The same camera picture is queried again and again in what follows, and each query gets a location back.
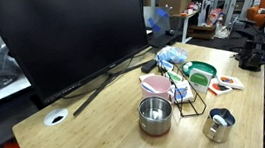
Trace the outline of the blue white book in rack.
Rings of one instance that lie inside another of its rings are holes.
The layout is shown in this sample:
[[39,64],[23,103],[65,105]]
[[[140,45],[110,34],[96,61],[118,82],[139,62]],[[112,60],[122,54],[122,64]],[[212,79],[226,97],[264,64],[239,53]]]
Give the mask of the blue white book in rack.
[[194,99],[192,88],[187,80],[173,84],[170,90],[173,100],[178,102],[192,101]]

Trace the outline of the black power adapter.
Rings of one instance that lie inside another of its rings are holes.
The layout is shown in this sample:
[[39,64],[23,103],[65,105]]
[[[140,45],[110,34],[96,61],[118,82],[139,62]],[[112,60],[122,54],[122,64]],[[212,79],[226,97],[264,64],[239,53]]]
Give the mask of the black power adapter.
[[151,60],[149,62],[147,62],[145,65],[143,65],[143,67],[141,68],[141,72],[142,73],[149,73],[151,70],[154,69],[154,67],[156,66],[156,61],[155,60]]

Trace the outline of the black monitor stand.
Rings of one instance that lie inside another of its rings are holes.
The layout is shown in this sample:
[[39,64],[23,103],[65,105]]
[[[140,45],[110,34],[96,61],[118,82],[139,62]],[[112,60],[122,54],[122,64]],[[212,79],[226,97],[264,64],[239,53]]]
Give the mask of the black monitor stand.
[[122,70],[122,71],[119,71],[118,73],[111,73],[109,75],[109,78],[107,80],[105,80],[99,88],[97,88],[95,90],[95,92],[93,94],[91,94],[91,96],[89,98],[86,99],[86,101],[79,107],[77,108],[77,110],[74,112],[73,116],[74,117],[77,117],[85,108],[86,106],[88,106],[90,104],[91,101],[94,100],[94,98],[109,84],[112,82],[113,79],[117,78],[119,75],[122,75],[124,73],[127,73],[128,71],[131,71],[131,70],[135,70],[137,69],[138,67],[144,67],[145,65],[147,64],[156,64],[156,61],[155,59],[154,60],[149,60],[149,61],[145,61],[144,63],[140,63],[136,66],[133,66],[133,67],[129,67],[128,69],[125,69],[125,70]]

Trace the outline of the pink plastic cup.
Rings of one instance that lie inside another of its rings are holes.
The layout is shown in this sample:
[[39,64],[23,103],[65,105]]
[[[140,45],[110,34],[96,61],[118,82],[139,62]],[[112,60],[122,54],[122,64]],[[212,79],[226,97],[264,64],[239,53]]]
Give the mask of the pink plastic cup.
[[160,75],[148,76],[141,82],[141,90],[143,91],[144,98],[159,96],[169,100],[171,82],[167,77]]

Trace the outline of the blue plastic bag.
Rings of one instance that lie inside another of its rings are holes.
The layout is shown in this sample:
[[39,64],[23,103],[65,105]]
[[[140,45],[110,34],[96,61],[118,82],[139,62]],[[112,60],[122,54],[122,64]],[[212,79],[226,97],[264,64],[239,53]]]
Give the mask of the blue plastic bag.
[[156,61],[166,60],[171,63],[173,62],[181,64],[188,58],[188,54],[189,53],[183,48],[166,46],[156,53],[155,60]]

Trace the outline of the black keyboard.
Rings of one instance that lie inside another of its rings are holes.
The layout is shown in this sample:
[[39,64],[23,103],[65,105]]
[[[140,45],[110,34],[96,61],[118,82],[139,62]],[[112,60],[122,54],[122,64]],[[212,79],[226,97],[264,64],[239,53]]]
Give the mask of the black keyboard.
[[156,48],[162,48],[167,44],[170,44],[171,41],[176,40],[179,36],[181,36],[182,32],[174,32],[172,30],[162,34],[161,36],[152,38],[151,41],[148,42],[149,45]]

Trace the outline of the stainless steel pot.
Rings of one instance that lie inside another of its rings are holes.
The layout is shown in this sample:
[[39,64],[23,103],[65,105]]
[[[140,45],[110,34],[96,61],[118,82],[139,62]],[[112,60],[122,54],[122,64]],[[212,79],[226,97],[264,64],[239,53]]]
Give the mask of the stainless steel pot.
[[172,107],[168,100],[156,97],[142,99],[138,106],[139,126],[151,136],[160,136],[171,128]]

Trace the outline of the green round plate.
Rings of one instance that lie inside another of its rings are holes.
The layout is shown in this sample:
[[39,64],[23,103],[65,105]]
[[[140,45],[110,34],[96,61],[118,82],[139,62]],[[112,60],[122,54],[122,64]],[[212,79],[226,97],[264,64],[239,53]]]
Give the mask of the green round plate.
[[204,71],[206,73],[210,73],[213,77],[216,76],[217,69],[213,67],[209,63],[201,62],[201,61],[189,61],[185,62],[185,64],[182,65],[182,71],[186,76],[190,75],[190,72],[192,69],[197,69]]

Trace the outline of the cardboard box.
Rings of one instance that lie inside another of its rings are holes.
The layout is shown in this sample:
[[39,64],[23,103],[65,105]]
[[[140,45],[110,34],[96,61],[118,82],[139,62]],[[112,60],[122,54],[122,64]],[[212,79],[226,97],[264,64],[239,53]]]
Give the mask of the cardboard box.
[[159,0],[159,6],[170,7],[169,14],[178,15],[188,9],[192,0]]

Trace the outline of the large black computer monitor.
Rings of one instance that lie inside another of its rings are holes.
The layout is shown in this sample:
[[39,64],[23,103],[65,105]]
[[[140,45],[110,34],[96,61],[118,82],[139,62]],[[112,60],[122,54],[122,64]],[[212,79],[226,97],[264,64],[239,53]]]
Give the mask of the large black computer monitor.
[[148,43],[140,0],[0,0],[0,36],[45,104]]

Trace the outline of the small steel pitcher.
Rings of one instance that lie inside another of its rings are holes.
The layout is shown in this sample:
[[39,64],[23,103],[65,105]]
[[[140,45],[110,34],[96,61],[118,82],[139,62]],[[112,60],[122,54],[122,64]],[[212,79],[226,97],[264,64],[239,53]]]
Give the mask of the small steel pitcher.
[[235,118],[228,109],[211,109],[202,132],[212,141],[227,142],[231,128],[235,123]]

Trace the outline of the white glass door cabinet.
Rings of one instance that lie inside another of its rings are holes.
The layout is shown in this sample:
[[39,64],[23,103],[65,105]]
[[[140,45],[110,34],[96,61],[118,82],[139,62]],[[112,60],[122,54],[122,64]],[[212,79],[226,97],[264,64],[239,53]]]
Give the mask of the white glass door cabinet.
[[229,26],[236,19],[245,19],[253,0],[214,0],[214,8],[224,12],[224,24]]

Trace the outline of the black clamp mount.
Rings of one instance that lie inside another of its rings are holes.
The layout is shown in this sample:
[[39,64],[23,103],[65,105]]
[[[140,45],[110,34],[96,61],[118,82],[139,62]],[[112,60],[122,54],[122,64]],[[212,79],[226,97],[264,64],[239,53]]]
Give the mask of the black clamp mount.
[[246,37],[246,42],[235,56],[239,61],[238,67],[260,72],[265,59],[265,36],[260,32],[256,34],[244,32],[243,36]]

